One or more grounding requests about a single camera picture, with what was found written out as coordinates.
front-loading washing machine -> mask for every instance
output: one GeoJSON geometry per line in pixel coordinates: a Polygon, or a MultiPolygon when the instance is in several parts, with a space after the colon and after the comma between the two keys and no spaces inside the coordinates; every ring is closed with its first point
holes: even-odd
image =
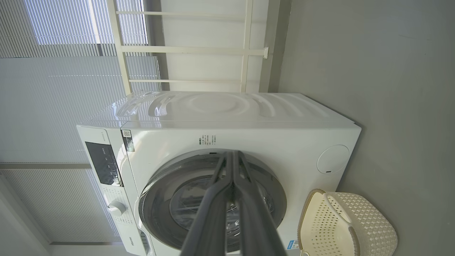
{"type": "MultiPolygon", "coordinates": [[[[177,256],[219,158],[242,151],[285,249],[308,193],[335,191],[360,127],[294,93],[137,92],[77,126],[121,240],[177,256]]],[[[239,211],[226,205],[227,252],[239,211]]]]}

gray floor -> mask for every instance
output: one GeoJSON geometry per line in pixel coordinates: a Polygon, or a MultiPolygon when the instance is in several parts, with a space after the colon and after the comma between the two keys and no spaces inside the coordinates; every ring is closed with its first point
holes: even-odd
{"type": "Polygon", "coordinates": [[[453,255],[455,1],[294,0],[279,85],[362,134],[338,188],[395,227],[395,256],[453,255]]]}

roller blind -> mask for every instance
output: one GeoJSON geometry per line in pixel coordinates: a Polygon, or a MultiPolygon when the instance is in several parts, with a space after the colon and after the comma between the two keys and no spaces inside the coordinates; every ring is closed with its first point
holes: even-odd
{"type": "MultiPolygon", "coordinates": [[[[115,56],[106,1],[0,1],[0,57],[115,56]]],[[[117,5],[122,11],[144,10],[143,0],[117,0],[117,5]]],[[[124,44],[148,44],[144,15],[119,18],[124,44]]]]}
{"type": "Polygon", "coordinates": [[[0,173],[52,242],[121,242],[91,169],[0,173]]]}
{"type": "MultiPolygon", "coordinates": [[[[159,78],[155,57],[127,60],[131,77],[159,78]]],[[[88,163],[76,125],[125,97],[114,56],[0,59],[0,84],[0,162],[9,163],[88,163]]]]}

sticker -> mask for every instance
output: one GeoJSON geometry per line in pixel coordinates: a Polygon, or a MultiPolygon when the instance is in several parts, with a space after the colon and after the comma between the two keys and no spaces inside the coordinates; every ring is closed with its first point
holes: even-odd
{"type": "Polygon", "coordinates": [[[291,249],[298,249],[298,241],[297,240],[289,241],[288,250],[291,250],[291,249]]]}
{"type": "Polygon", "coordinates": [[[121,133],[125,138],[131,138],[131,131],[130,130],[122,130],[121,133]]]}
{"type": "Polygon", "coordinates": [[[125,149],[127,152],[134,152],[133,138],[131,136],[130,130],[122,130],[121,134],[123,135],[123,143],[125,144],[125,149]]]}
{"type": "Polygon", "coordinates": [[[216,135],[203,135],[199,137],[199,145],[215,145],[216,143],[216,135]]]}

window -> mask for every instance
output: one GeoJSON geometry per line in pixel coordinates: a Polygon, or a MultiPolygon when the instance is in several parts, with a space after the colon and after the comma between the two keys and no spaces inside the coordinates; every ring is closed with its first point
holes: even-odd
{"type": "MultiPolygon", "coordinates": [[[[39,45],[113,44],[107,0],[25,0],[39,45]]],[[[119,10],[144,11],[143,0],[117,0],[119,10]]],[[[144,15],[120,15],[125,44],[148,44],[144,15]]]]}

